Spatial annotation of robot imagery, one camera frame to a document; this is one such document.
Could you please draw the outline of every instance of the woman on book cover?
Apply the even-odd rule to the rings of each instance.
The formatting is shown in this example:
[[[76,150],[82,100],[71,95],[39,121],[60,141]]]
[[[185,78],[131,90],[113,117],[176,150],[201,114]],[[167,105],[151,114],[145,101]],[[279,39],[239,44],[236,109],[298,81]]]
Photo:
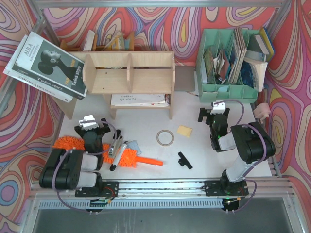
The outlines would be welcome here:
[[[41,52],[40,57],[41,62],[38,63],[38,68],[42,73],[50,75],[54,72],[53,67],[59,67],[67,78],[73,81],[77,68],[66,66],[60,59],[61,54],[55,51],[44,50]]]

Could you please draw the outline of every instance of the colorful swirl backdrop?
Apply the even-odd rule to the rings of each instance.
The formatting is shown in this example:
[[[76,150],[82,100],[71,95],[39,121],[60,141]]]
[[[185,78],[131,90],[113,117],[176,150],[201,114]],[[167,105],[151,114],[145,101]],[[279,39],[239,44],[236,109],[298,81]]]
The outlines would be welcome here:
[[[34,18],[25,0],[0,0],[0,69]],[[272,34],[276,56],[260,101],[270,103],[267,130],[281,171],[295,184],[311,218],[310,0],[293,0]],[[138,50],[172,50],[180,65],[195,65],[204,28],[267,25],[274,8],[51,8],[44,13],[61,39],[79,46],[89,29],[105,44],[121,30],[135,32]],[[0,78],[0,86],[5,77]],[[45,94],[19,83],[0,119],[0,232],[17,232],[30,185],[44,165],[60,110]]]

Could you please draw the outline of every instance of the gray floor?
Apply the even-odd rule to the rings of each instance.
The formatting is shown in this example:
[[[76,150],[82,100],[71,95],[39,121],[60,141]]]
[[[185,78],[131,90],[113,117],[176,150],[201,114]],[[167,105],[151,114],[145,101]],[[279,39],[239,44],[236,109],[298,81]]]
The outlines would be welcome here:
[[[253,199],[235,215],[220,209],[107,210],[89,216],[39,210],[34,233],[291,233],[282,199]]]

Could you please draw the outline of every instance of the ring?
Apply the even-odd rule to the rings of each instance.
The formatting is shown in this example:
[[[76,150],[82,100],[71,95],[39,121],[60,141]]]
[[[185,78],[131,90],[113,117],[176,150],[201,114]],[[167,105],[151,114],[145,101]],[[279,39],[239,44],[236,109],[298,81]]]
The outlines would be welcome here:
[[[160,140],[159,140],[159,135],[160,135],[161,133],[169,133],[169,134],[172,136],[172,140],[170,141],[170,143],[168,143],[168,144],[163,144],[163,143],[160,142]],[[166,147],[166,146],[169,146],[170,144],[173,143],[173,141],[174,141],[174,134],[173,134],[171,131],[169,131],[169,130],[161,130],[160,132],[157,133],[157,135],[156,135],[156,140],[157,140],[158,144],[160,144],[161,146]]]

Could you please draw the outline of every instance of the photo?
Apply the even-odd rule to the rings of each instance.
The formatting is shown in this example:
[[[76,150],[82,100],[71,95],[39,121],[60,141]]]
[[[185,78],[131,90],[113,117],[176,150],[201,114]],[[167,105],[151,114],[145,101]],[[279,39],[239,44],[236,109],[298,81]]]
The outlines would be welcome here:
[[[42,41],[31,70],[71,87],[79,63],[61,50],[55,50],[53,45]]]

